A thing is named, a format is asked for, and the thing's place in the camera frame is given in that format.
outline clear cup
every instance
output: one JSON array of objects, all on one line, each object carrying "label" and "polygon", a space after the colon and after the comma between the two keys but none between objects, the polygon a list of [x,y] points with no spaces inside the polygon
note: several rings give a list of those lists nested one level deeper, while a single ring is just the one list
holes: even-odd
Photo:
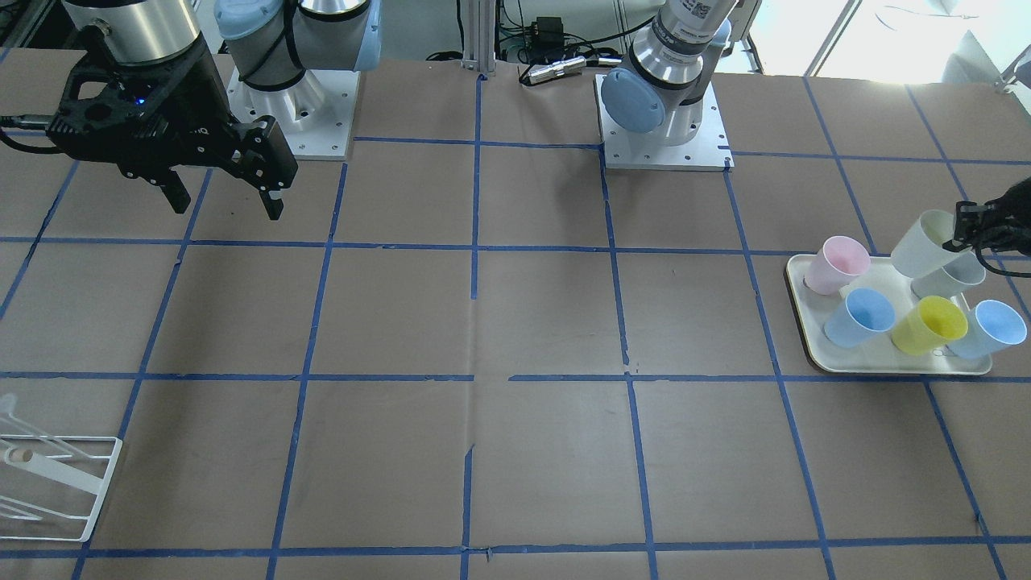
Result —
[{"label": "clear cup", "polygon": [[998,301],[985,301],[967,313],[967,336],[949,344],[949,350],[962,359],[980,359],[1019,345],[1027,339],[1024,318]]},{"label": "clear cup", "polygon": [[928,209],[909,226],[892,249],[892,265],[909,277],[927,275],[959,255],[941,246],[953,238],[956,217],[949,211]]},{"label": "clear cup", "polygon": [[973,251],[964,251],[931,273],[913,279],[909,284],[912,294],[921,299],[925,297],[952,299],[985,281],[988,270],[980,265]]},{"label": "clear cup", "polygon": [[917,306],[895,326],[892,343],[911,356],[927,354],[967,334],[963,311],[941,297],[921,299]]},{"label": "clear cup", "polygon": [[871,287],[856,287],[824,325],[824,335],[835,345],[851,349],[887,333],[895,325],[895,309]]},{"label": "clear cup", "polygon": [[802,279],[813,293],[833,295],[869,268],[870,253],[862,243],[835,235],[824,241]]}]

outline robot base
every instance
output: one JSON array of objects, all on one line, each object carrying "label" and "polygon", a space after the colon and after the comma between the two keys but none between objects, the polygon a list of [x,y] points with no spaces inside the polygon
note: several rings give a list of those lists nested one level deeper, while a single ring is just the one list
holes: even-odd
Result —
[{"label": "robot base", "polygon": [[[350,70],[309,70],[308,74],[318,80],[314,91],[321,94],[313,95],[311,90],[305,88],[305,94],[298,95],[291,88],[263,95],[266,105],[261,105],[256,104],[257,99],[253,98],[255,91],[240,82],[239,70],[233,70],[228,89],[230,109],[244,123],[262,114],[275,116],[297,159],[344,161],[351,147],[360,74]],[[276,98],[282,102],[267,106],[269,100]],[[306,111],[303,117],[298,114],[295,118],[282,118],[276,110],[294,110],[305,98],[321,104],[314,110]]]},{"label": "robot base", "polygon": [[716,92],[709,84],[705,90],[705,115],[698,132],[690,141],[679,145],[662,143],[662,135],[627,131],[605,110],[601,100],[601,82],[605,75],[595,76],[598,99],[598,121],[605,143],[605,166],[611,169],[664,169],[674,171],[723,171],[734,167],[727,131],[723,126]]}]

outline pink cup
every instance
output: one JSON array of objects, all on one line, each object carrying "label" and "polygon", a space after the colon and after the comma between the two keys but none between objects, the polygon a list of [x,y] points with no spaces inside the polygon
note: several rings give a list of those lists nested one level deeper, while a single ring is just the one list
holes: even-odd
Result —
[{"label": "pink cup", "polygon": [[870,269],[870,254],[855,239],[835,235],[824,241],[805,272],[805,284],[818,295],[833,295]]}]

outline metal connector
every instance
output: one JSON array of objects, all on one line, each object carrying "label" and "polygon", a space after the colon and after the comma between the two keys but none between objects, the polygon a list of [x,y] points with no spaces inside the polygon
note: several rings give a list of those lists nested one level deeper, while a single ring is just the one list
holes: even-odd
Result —
[{"label": "metal connector", "polygon": [[576,74],[586,66],[587,59],[584,57],[557,61],[536,70],[531,70],[530,74],[527,76],[526,83],[533,87],[534,84],[540,84],[541,82],[546,82],[555,78],[562,78],[563,76]]}]

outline blue cup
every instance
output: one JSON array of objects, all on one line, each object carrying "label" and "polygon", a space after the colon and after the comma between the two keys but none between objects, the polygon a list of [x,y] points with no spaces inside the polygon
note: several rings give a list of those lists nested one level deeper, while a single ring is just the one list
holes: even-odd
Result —
[{"label": "blue cup", "polygon": [[824,325],[824,335],[835,345],[851,349],[892,330],[895,309],[884,295],[870,287],[857,287]]},{"label": "blue cup", "polygon": [[1028,336],[1021,315],[998,301],[980,303],[967,313],[967,320],[966,337],[949,344],[949,350],[962,359],[980,359],[1019,345]]}]

